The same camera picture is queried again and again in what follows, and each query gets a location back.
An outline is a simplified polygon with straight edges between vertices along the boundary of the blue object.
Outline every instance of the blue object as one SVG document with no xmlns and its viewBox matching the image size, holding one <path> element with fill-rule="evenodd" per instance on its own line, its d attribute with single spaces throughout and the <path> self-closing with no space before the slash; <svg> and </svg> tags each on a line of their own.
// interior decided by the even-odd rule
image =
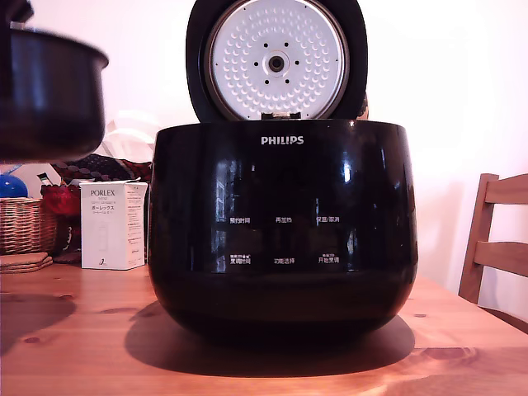
<svg viewBox="0 0 528 396">
<path fill-rule="evenodd" d="M 0 175 L 0 198 L 27 198 L 27 187 L 18 177 Z"/>
</svg>

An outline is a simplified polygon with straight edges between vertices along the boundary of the black inner pot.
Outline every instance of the black inner pot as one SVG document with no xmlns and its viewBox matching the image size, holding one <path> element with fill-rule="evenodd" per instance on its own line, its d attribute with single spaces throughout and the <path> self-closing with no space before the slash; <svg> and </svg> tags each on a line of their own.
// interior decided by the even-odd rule
<svg viewBox="0 0 528 396">
<path fill-rule="evenodd" d="M 105 132 L 101 71 L 107 57 L 56 35 L 11 29 L 9 89 L 0 91 L 0 159 L 79 159 Z"/>
</svg>

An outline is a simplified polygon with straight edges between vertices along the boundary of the coaster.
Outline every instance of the coaster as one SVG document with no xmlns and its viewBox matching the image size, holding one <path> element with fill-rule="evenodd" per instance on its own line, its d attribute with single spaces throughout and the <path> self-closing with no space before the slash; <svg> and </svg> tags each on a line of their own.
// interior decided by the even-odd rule
<svg viewBox="0 0 528 396">
<path fill-rule="evenodd" d="M 40 265 L 40 266 L 33 266 L 31 268 L 21 268 L 21 269 L 2 269 L 0 270 L 0 274 L 26 274 L 28 272 L 35 272 L 38 270 L 41 270 L 42 268 L 46 268 L 47 266 L 50 266 L 53 264 L 53 260 L 49 260 L 48 262 Z"/>
<path fill-rule="evenodd" d="M 48 253 L 12 254 L 0 256 L 0 268 L 5 266 L 20 266 L 24 264 L 37 264 L 43 262 Z"/>
<path fill-rule="evenodd" d="M 4 260 L 4 258 L 6 258 L 7 256 L 0 257 L 0 262 L 2 263 L 2 265 L 0 266 L 0 274 L 19 274 L 25 272 L 34 272 L 53 264 L 53 258 L 49 257 L 47 253 L 44 254 L 46 255 L 44 260 L 42 260 L 41 262 L 31 263 L 28 263 L 28 257 L 23 257 L 22 259 L 20 259 L 19 257 L 15 257 L 15 259 L 12 259 L 12 257 L 10 257 L 10 260 Z"/>
</svg>

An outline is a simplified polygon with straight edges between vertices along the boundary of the black rice cooker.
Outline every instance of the black rice cooker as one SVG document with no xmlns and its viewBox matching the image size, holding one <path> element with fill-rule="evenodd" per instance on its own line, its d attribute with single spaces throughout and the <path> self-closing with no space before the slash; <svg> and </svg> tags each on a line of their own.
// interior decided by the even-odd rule
<svg viewBox="0 0 528 396">
<path fill-rule="evenodd" d="M 0 162 L 79 159 L 105 132 L 98 49 L 24 26 L 28 0 L 0 0 Z"/>
<path fill-rule="evenodd" d="M 405 129 L 358 120 L 354 0 L 197 0 L 201 124 L 162 130 L 149 270 L 185 328 L 229 342 L 349 340 L 385 325 L 417 271 Z"/>
</svg>

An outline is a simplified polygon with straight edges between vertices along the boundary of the white wall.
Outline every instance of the white wall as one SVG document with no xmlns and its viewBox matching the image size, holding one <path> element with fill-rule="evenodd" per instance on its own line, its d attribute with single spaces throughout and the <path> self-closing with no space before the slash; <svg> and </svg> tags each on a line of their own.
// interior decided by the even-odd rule
<svg viewBox="0 0 528 396">
<path fill-rule="evenodd" d="M 33 0 L 31 24 L 102 48 L 106 116 L 138 109 L 196 122 L 186 90 L 192 0 Z M 371 118 L 408 129 L 420 272 L 456 292 L 481 172 L 528 172 L 528 2 L 362 0 Z M 528 212 L 501 208 L 493 239 L 528 241 Z M 528 282 L 486 271 L 481 303 L 528 318 Z"/>
</svg>

